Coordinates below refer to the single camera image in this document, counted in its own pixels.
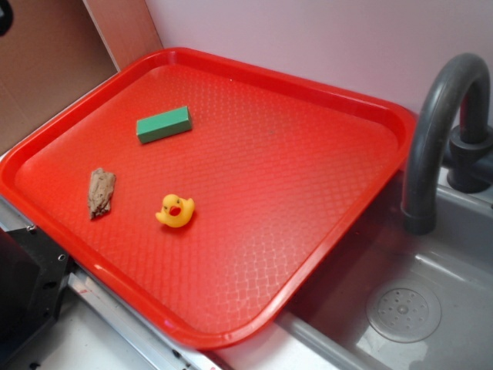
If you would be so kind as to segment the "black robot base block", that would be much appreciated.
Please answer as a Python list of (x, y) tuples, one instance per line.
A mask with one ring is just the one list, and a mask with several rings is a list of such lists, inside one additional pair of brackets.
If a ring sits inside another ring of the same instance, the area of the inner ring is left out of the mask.
[(36, 228), (1, 231), (1, 367), (59, 317), (72, 259)]

